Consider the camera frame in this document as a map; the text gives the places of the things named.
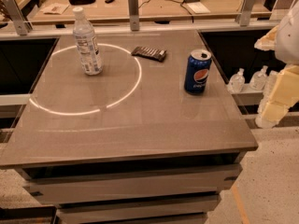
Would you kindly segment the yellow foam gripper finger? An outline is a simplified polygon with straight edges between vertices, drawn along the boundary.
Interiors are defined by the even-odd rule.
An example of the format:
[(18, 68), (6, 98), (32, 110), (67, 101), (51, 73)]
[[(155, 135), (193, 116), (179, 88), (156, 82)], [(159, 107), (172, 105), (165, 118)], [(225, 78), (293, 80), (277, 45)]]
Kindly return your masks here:
[(263, 51), (274, 50), (276, 44), (277, 32), (278, 32), (278, 26), (275, 26), (266, 35), (262, 36), (255, 42), (254, 48)]
[(299, 102), (299, 66), (287, 64), (280, 72), (271, 71), (263, 90), (255, 123), (272, 128)]

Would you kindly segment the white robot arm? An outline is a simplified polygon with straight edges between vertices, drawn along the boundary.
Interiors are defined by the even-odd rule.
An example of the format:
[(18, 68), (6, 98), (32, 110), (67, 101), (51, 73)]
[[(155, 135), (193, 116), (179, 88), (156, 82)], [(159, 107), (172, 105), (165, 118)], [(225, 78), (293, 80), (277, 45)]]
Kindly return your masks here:
[(299, 102), (299, 2), (281, 20), (261, 37), (254, 48), (273, 50), (275, 57), (286, 66), (271, 72), (258, 108), (255, 123), (260, 128), (272, 128)]

